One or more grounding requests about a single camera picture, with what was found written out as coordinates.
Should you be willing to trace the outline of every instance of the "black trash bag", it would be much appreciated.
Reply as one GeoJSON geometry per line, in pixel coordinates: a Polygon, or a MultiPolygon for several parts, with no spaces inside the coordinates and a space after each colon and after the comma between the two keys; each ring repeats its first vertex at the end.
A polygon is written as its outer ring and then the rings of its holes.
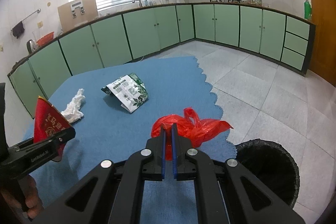
{"type": "Polygon", "coordinates": [[[288,206],[299,194],[299,168],[280,144],[255,139],[236,145],[236,159],[271,189],[288,206]]]}

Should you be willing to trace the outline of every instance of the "hand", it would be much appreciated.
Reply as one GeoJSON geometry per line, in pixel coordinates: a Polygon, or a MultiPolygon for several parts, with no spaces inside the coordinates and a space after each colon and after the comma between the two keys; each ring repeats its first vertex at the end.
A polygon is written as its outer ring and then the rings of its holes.
{"type": "MultiPolygon", "coordinates": [[[[34,219],[41,211],[43,211],[43,206],[36,188],[35,180],[28,175],[27,181],[29,186],[27,193],[25,193],[26,205],[29,208],[27,215],[31,219],[34,219]]],[[[0,192],[10,207],[21,208],[21,204],[6,189],[0,189],[0,192]]]]}

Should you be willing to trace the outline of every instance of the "white crumpled paper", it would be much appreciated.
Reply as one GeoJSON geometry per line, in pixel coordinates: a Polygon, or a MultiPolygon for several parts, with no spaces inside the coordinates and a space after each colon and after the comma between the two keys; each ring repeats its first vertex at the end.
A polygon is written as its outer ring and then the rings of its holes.
{"type": "Polygon", "coordinates": [[[63,117],[67,119],[69,123],[73,123],[84,116],[84,114],[79,111],[82,101],[85,99],[83,92],[84,89],[79,89],[75,97],[67,104],[67,108],[61,112],[63,117]]]}

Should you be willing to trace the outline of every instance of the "drawer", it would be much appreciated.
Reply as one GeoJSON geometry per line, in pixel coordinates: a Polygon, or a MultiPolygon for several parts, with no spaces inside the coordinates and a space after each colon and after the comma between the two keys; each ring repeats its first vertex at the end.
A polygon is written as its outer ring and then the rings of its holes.
{"type": "Polygon", "coordinates": [[[283,48],[281,62],[284,62],[287,65],[297,68],[298,70],[302,70],[302,65],[303,65],[304,60],[305,60],[305,57],[302,56],[301,54],[298,54],[287,48],[283,48]]]}
{"type": "Polygon", "coordinates": [[[291,50],[306,55],[308,41],[286,32],[285,47],[291,50]]]}
{"type": "Polygon", "coordinates": [[[286,31],[308,40],[310,25],[303,21],[287,16],[286,31]]]}

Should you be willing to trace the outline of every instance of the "red packet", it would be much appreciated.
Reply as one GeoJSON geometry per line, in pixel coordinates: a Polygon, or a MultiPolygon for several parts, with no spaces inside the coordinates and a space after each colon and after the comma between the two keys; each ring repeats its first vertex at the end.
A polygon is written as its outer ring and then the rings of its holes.
{"type": "MultiPolygon", "coordinates": [[[[35,111],[34,143],[40,142],[63,129],[71,127],[71,124],[63,115],[46,99],[38,97],[35,111]]],[[[61,161],[66,144],[58,149],[58,156],[53,161],[61,161]]]]}

